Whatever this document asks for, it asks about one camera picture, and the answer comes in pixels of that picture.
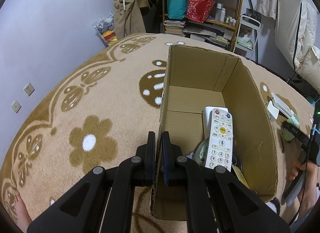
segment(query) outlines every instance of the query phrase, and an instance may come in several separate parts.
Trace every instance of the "white bottle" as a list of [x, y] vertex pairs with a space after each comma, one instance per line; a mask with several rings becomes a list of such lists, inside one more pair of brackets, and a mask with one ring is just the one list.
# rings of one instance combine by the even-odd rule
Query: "white bottle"
[[220, 22], [224, 22], [224, 17], [226, 16], [226, 9], [221, 9]]
[[221, 8], [222, 8], [222, 4], [221, 3], [217, 3], [216, 17], [214, 18], [215, 21], [220, 21]]

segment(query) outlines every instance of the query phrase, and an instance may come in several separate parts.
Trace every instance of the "hanging clothes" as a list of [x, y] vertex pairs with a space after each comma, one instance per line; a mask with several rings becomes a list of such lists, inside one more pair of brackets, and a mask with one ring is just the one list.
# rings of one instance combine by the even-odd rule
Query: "hanging clothes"
[[118, 40], [133, 33], [146, 33], [138, 0], [113, 0], [113, 4]]

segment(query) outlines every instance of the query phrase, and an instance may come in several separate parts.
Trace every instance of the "red patterned gift bag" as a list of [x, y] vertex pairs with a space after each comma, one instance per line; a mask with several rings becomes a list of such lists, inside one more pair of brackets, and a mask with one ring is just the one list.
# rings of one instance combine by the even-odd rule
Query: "red patterned gift bag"
[[189, 0], [187, 18], [196, 22], [204, 22], [216, 0]]

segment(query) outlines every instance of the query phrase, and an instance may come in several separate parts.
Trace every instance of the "white cart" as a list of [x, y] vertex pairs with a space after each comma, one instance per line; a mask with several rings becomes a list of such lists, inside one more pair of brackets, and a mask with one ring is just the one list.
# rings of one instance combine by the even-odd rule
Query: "white cart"
[[[254, 21], [254, 22], [257, 23], [257, 25], [251, 24], [251, 23], [249, 23], [247, 20]], [[244, 47], [244, 46], [242, 46], [242, 45], [240, 45], [240, 44], [237, 43], [237, 40], [238, 40], [238, 37], [239, 37], [239, 33], [240, 33], [241, 24], [242, 24], [242, 25], [245, 25], [245, 26], [247, 26], [247, 27], [252, 28], [251, 39], [252, 39], [252, 37], [254, 38], [253, 29], [257, 30], [257, 37], [255, 38], [254, 42], [252, 42], [252, 44], [253, 44], [253, 48], [252, 48], [252, 49], [247, 48], [247, 47]], [[248, 17], [248, 16], [241, 15], [241, 17], [240, 17], [240, 24], [239, 24], [238, 33], [237, 33], [237, 36], [236, 36], [236, 41], [235, 41], [235, 45], [234, 45], [234, 48], [233, 48], [233, 52], [235, 51], [236, 48], [242, 49], [242, 50], [244, 50], [244, 51], [246, 51], [246, 52], [250, 52], [250, 53], [251, 53], [250, 59], [251, 59], [251, 57], [252, 57], [252, 55], [253, 55], [253, 53], [254, 53], [254, 51], [255, 51], [256, 44], [257, 44], [257, 42], [258, 42], [258, 36], [259, 36], [259, 31], [260, 31], [260, 29], [261, 29], [261, 23], [260, 23], [259, 21], [255, 20], [255, 19], [252, 19], [252, 18], [250, 18], [250, 17]]]

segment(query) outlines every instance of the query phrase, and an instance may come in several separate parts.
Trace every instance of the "beige rug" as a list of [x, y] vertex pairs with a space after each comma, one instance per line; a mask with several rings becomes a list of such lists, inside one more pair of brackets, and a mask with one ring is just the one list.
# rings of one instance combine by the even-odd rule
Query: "beige rug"
[[[0, 170], [1, 202], [13, 220], [17, 191], [34, 219], [93, 167], [119, 165], [146, 143], [148, 131], [157, 133], [170, 44], [226, 52], [173, 35], [134, 34], [82, 64], [42, 100], [17, 133]], [[245, 61], [265, 102], [268, 92], [262, 91], [263, 85], [282, 94], [307, 132], [311, 124], [306, 114], [313, 113], [308, 102], [279, 78]], [[279, 198], [297, 150], [292, 150], [295, 143], [281, 142], [279, 124], [273, 126], [279, 143]], [[183, 221], [153, 218], [149, 201], [150, 188], [136, 188], [132, 232], [187, 231]]]

